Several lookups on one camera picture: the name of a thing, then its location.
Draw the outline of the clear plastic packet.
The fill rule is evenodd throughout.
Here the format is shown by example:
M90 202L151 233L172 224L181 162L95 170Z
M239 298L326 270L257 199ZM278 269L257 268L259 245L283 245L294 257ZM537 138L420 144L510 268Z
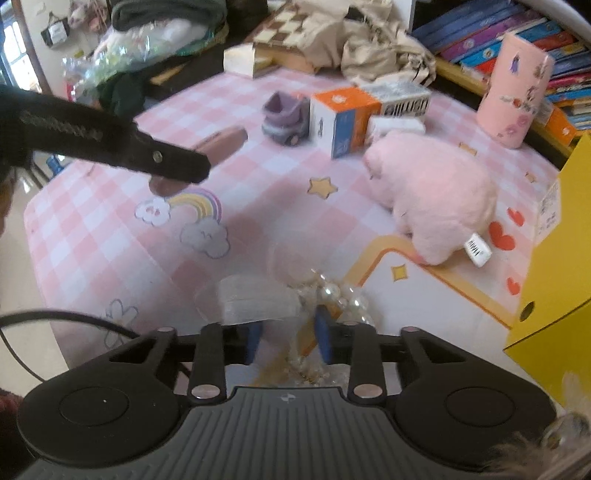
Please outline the clear plastic packet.
M303 307L297 291L279 281L249 274L229 275L195 296L207 323L223 326L294 319Z

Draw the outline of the brown pencil case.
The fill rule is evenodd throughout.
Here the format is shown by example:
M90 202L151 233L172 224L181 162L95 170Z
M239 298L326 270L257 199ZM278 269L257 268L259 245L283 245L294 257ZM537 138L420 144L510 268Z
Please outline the brown pencil case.
M228 127L202 139L193 150L207 156L211 166L216 166L238 152L248 138L242 126ZM151 177L148 182L150 192L159 197L176 195L188 186L189 183L163 177Z

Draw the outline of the purple toy truck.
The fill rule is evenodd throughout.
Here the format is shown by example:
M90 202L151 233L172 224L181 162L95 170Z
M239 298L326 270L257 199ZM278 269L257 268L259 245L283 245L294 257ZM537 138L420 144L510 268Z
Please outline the purple toy truck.
M263 134L277 144L294 147L308 138L310 98L276 91L263 105Z

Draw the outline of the pink plush pig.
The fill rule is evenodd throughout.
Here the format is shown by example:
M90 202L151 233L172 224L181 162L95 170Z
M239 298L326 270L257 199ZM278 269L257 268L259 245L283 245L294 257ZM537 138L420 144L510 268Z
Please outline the pink plush pig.
M430 135L391 131L363 154L370 190L426 265L445 263L494 219L497 186L486 166Z

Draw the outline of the white orange usmile box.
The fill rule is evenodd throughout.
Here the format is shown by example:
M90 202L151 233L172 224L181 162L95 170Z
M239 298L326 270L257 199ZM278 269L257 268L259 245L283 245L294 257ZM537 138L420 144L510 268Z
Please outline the white orange usmile box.
M359 151L373 116L423 118L431 91L407 81L342 87L311 96L308 136L332 158Z

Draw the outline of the pink checkered table mat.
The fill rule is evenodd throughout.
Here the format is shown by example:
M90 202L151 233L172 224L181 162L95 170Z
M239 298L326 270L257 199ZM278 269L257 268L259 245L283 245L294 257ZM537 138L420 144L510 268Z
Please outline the pink checkered table mat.
M441 94L428 133L462 147L498 186L490 262L459 252L440 269L408 259L391 214L370 194L357 155L311 143L281 147L260 130L273 92L315 93L335 81L290 71L259 80L221 74L139 116L153 137L188 147L242 125L249 138L208 179L161 198L144 175L77 161L28 204L36 280L52 309L103 317L138 332L197 331L215 318L215 287L240 273L297 282L314 271L359 285L381 328L415 325L507 370L503 348L529 267L536 210L557 171L534 150L508 150L474 112Z

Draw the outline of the white tissue box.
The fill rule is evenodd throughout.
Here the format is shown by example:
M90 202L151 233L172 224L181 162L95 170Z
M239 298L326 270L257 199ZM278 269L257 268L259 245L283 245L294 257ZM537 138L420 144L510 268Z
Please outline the white tissue box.
M224 73L256 79L273 72L279 65L272 57L259 54L252 43L243 43L224 50L222 67Z

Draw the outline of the grey folded cloth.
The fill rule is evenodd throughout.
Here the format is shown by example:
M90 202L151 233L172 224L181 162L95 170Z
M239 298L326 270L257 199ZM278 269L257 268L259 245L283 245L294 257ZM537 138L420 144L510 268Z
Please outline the grey folded cloth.
M212 28L228 14L225 1L213 0L124 0L113 1L111 25L127 31L155 21L183 19Z

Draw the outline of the checkered chess board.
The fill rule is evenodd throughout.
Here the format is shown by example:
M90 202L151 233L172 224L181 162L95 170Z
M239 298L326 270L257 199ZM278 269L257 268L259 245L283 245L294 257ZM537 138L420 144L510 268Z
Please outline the checkered chess board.
M256 53L269 57L273 64L315 75L320 68L305 59L304 53L297 48L307 18L308 15L301 12L294 2L284 3L257 26L245 42L252 43Z

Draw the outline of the yellow cardboard box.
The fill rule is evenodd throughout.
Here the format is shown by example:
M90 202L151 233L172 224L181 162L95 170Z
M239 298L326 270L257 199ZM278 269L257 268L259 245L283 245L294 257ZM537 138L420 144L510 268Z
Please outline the yellow cardboard box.
M566 408L590 399L590 136L538 207L505 353Z

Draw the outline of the beige crumpled cloth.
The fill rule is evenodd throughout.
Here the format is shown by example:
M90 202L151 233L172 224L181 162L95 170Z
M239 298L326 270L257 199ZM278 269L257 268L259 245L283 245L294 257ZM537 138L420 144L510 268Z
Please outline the beige crumpled cloth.
M338 68L356 85L436 79L435 56L412 37L392 1L297 1L307 15L295 46L315 68Z

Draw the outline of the small orange white box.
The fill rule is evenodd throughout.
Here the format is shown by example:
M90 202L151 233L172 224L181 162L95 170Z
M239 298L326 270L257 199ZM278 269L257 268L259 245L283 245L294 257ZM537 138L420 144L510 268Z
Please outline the small orange white box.
M577 135L567 115L546 99L541 102L534 123L564 146L570 146Z

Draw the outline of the pink cylinder canister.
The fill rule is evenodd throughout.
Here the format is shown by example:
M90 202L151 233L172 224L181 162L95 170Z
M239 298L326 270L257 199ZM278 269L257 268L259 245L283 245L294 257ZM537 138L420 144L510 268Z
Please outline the pink cylinder canister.
M516 34L506 34L476 113L478 126L502 146L519 148L544 99L554 65L548 52Z

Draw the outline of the row of colourful books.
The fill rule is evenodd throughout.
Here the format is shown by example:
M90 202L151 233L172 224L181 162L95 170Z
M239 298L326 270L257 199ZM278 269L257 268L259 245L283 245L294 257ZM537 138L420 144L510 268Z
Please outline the row of colourful books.
M538 121L564 144L590 128L590 42L531 1L443 1L413 35L483 83L483 124L507 140Z

